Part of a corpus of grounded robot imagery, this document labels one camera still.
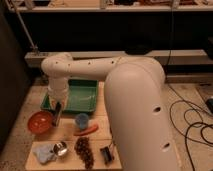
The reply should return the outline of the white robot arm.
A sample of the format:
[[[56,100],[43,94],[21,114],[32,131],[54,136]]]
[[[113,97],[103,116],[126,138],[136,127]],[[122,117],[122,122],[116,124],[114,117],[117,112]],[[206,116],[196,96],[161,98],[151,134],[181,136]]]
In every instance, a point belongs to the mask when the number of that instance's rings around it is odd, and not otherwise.
[[[74,60],[68,53],[41,63],[48,94],[68,95],[68,78],[104,83],[104,102],[123,171],[181,171],[162,98],[165,73],[150,57]]]

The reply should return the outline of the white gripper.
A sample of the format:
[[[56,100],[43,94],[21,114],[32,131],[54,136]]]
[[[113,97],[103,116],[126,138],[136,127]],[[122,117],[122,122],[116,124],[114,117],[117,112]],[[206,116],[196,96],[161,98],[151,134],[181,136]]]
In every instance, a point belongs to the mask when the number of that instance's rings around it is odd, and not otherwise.
[[[48,85],[48,95],[50,108],[55,110],[56,103],[65,104],[68,98],[68,79],[67,78],[50,78]]]

